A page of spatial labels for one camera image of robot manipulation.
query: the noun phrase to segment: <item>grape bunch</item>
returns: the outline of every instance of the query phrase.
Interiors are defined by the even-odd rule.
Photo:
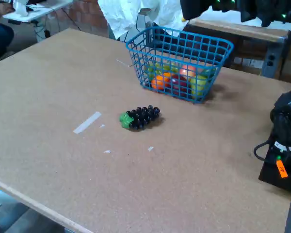
[[[122,127],[126,129],[143,129],[159,117],[160,109],[149,105],[148,107],[137,107],[136,110],[131,110],[123,113],[120,117]]]

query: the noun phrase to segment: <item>red apple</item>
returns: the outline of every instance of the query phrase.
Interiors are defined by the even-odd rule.
[[[187,91],[188,91],[188,83],[185,77],[178,74],[173,74],[170,79],[171,82],[171,88],[172,88],[172,94],[181,97],[187,97]]]
[[[196,76],[196,67],[183,65],[180,69],[180,75],[182,75],[185,79],[190,79],[191,77]]]

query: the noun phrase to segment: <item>basket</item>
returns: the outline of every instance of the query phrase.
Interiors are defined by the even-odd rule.
[[[217,37],[151,27],[126,47],[143,88],[199,103],[234,45]]]

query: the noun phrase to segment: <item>brick wall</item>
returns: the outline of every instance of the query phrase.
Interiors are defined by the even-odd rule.
[[[76,22],[88,24],[98,29],[107,29],[107,21],[97,0],[74,0],[72,6],[64,9]],[[69,20],[62,10],[57,11],[59,20]]]

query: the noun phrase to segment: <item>pear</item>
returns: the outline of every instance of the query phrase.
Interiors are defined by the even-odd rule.
[[[203,90],[207,88],[207,77],[197,75],[190,79],[191,83],[191,94],[193,99],[203,95]]]

